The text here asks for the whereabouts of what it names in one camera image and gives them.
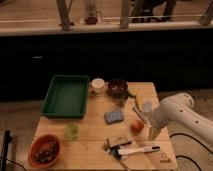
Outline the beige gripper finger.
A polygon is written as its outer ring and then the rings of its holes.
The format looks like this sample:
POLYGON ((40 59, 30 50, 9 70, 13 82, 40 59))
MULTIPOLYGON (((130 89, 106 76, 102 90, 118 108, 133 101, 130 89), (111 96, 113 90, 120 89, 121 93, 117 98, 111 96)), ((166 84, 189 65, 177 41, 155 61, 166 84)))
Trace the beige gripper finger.
POLYGON ((144 113, 149 113, 152 111, 152 103, 150 101, 146 101, 142 105, 142 111, 144 113))
POLYGON ((149 137, 148 137, 148 140, 149 140, 149 141, 155 140, 155 130, 153 130, 153 129, 150 129, 150 130, 149 130, 149 137))

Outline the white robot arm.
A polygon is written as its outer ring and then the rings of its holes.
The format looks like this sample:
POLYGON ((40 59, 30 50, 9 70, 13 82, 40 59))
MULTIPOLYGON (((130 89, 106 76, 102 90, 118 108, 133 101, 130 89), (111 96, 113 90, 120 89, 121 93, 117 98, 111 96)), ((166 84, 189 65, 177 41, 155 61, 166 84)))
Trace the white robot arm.
POLYGON ((147 116, 150 125, 148 139, 155 140, 171 121, 182 124, 209 145, 213 145, 213 121, 193 110, 194 99, 187 93, 178 93, 160 101, 147 116))

